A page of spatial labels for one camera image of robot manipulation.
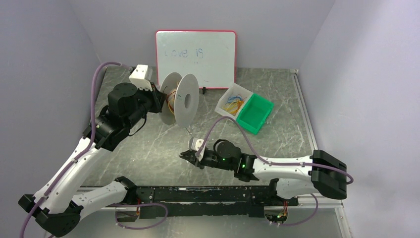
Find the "white perforated cable spool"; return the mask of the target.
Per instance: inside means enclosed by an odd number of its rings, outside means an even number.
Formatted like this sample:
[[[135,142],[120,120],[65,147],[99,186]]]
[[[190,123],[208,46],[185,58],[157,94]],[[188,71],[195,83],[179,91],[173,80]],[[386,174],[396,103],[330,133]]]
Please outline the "white perforated cable spool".
[[[192,74],[182,77],[177,72],[170,73],[160,91],[167,95],[159,114],[161,121],[167,125],[189,127],[199,103],[199,85],[196,77]]]

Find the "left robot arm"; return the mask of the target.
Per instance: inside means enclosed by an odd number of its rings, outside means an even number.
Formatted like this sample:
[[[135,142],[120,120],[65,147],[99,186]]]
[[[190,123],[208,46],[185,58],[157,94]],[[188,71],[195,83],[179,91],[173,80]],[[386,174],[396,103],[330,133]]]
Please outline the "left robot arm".
[[[77,190],[95,164],[130,136],[134,125],[148,113],[160,113],[166,95],[156,87],[139,89],[119,83],[108,93],[107,105],[83,132],[75,152],[35,194],[25,194],[19,205],[54,237],[70,233],[86,216],[113,204],[136,205],[137,186],[126,177],[84,194]]]

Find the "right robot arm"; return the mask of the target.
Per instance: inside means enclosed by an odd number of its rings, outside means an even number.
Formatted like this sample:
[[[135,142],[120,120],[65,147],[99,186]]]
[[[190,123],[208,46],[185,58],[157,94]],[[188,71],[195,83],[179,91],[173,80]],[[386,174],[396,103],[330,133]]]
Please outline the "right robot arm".
[[[233,171],[234,177],[244,182],[275,179],[276,194],[283,199],[311,193],[336,200],[347,198],[347,166],[323,150],[299,158],[258,158],[228,140],[218,140],[209,149],[203,139],[193,138],[180,158],[200,169]]]

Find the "white plastic bin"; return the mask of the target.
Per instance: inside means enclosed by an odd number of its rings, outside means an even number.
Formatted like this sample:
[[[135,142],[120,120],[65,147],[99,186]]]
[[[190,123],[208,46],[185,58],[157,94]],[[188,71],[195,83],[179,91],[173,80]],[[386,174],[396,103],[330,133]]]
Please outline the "white plastic bin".
[[[221,116],[227,116],[236,120],[253,94],[252,91],[233,83],[220,97],[214,111]]]

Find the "green plastic bin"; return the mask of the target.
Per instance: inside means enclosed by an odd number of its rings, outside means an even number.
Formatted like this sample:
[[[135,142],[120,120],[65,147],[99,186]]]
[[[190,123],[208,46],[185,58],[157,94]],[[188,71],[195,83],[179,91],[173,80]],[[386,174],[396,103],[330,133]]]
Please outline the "green plastic bin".
[[[273,108],[273,102],[258,94],[253,94],[243,105],[236,122],[250,133],[258,134]]]

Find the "red framed whiteboard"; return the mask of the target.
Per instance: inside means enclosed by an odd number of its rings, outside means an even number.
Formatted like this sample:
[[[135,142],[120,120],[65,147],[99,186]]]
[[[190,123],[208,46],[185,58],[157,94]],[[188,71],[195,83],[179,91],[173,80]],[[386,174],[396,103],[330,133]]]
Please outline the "red framed whiteboard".
[[[236,81],[237,34],[232,30],[158,30],[157,80],[192,74],[200,88],[227,89]]]

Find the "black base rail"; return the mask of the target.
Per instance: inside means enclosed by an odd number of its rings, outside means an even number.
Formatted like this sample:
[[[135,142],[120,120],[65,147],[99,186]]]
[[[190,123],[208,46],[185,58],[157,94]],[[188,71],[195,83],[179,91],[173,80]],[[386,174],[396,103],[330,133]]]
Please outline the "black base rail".
[[[298,199],[283,199],[273,185],[251,186],[138,186],[121,201],[142,205],[140,218],[247,215],[263,218],[267,207],[297,206]]]

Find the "aluminium side rail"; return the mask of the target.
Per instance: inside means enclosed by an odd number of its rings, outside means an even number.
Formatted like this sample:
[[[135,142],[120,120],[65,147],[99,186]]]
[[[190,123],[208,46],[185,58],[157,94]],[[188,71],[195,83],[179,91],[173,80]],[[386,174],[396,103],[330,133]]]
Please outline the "aluminium side rail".
[[[306,103],[305,103],[305,99],[300,87],[300,83],[298,80],[298,70],[297,69],[291,69],[290,70],[291,76],[292,76],[292,81],[294,83],[294,87],[297,93],[297,97],[298,97],[298,102],[299,102],[299,107],[302,113],[302,117],[304,120],[304,124],[305,124],[305,128],[306,128],[306,132],[307,132],[307,136],[308,136],[308,140],[310,143],[310,147],[312,150],[314,149],[318,149],[317,146],[317,142],[316,142],[316,138],[314,135],[314,131],[313,131],[313,127],[309,118],[309,114],[306,108]],[[335,199],[331,199],[331,198],[327,198],[323,195],[321,195],[320,193],[316,193],[315,196],[318,199],[319,202],[319,207],[320,208],[343,208],[343,203],[341,200],[335,200]]]

